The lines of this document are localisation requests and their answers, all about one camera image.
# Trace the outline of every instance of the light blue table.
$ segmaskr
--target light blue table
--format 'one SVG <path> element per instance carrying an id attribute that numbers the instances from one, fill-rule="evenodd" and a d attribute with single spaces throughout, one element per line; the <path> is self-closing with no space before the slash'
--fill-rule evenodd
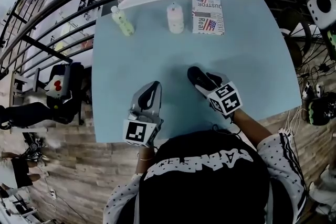
<path id="1" fill-rule="evenodd" d="M 168 30 L 166 7 L 183 7 L 185 30 Z M 254 119 L 301 104 L 296 73 L 286 43 L 264 0 L 221 0 L 225 33 L 193 34 L 191 0 L 162 0 L 125 10 L 135 26 L 126 37 L 111 15 L 98 19 L 93 47 L 93 117 L 97 142 L 122 142 L 123 120 L 143 85 L 162 84 L 164 119 L 157 138 L 169 138 L 214 123 L 228 124 L 187 78 L 190 66 L 228 75 Z"/>

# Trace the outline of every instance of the bracelet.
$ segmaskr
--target bracelet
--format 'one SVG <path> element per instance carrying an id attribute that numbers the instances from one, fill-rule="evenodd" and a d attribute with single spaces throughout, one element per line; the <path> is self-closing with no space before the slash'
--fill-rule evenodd
<path id="1" fill-rule="evenodd" d="M 153 157 L 153 158 L 149 158 L 149 159 L 141 159 L 141 158 L 140 158 L 140 160 L 141 160 L 141 161 L 144 161 L 144 162 L 145 162 L 145 161 L 150 161 L 151 159 L 154 159 L 154 157 Z"/>

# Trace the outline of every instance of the wooden floor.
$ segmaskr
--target wooden floor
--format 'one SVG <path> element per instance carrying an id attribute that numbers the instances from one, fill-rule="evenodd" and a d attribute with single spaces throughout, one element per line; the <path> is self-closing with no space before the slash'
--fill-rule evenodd
<path id="1" fill-rule="evenodd" d="M 316 64 L 324 56 L 321 54 Z M 319 79 L 326 91 L 335 90 L 335 82 L 336 73 Z M 296 110 L 291 111 L 290 119 Z M 83 103 L 82 115 L 84 126 L 78 126 L 77 120 L 71 125 L 45 122 L 48 131 L 39 133 L 47 143 L 44 154 L 49 158 L 46 168 L 50 176 L 47 181 L 42 179 L 29 187 L 29 195 L 43 220 L 56 219 L 57 223 L 66 224 L 102 223 L 102 211 L 113 188 L 127 182 L 135 171 L 137 148 L 124 143 L 96 143 L 92 107 Z M 285 126 L 287 117 L 285 112 L 260 122 L 276 133 Z M 317 180 L 327 163 L 334 160 L 335 125 L 335 120 L 322 127 L 300 121 L 295 142 L 307 185 Z M 0 145 L 16 153 L 25 147 L 20 134 L 0 135 Z M 48 194 L 48 189 L 56 191 L 56 200 Z"/>

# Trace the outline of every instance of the white bottle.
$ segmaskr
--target white bottle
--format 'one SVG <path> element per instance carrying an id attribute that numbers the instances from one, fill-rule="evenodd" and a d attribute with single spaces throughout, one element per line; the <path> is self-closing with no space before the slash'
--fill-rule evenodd
<path id="1" fill-rule="evenodd" d="M 125 12 L 122 9 L 118 9 L 117 6 L 111 8 L 112 19 L 119 25 L 121 31 L 125 36 L 134 34 L 133 25 L 127 20 Z"/>
<path id="2" fill-rule="evenodd" d="M 180 34 L 184 30 L 184 20 L 182 7 L 173 3 L 167 8 L 168 26 L 170 32 Z"/>

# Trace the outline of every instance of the speaker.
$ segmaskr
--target speaker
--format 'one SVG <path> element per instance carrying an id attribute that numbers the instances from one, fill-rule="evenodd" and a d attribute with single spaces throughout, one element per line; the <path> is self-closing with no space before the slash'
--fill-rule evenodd
<path id="1" fill-rule="evenodd" d="M 318 28 L 326 29 L 336 22 L 336 0 L 309 0 L 307 6 Z"/>

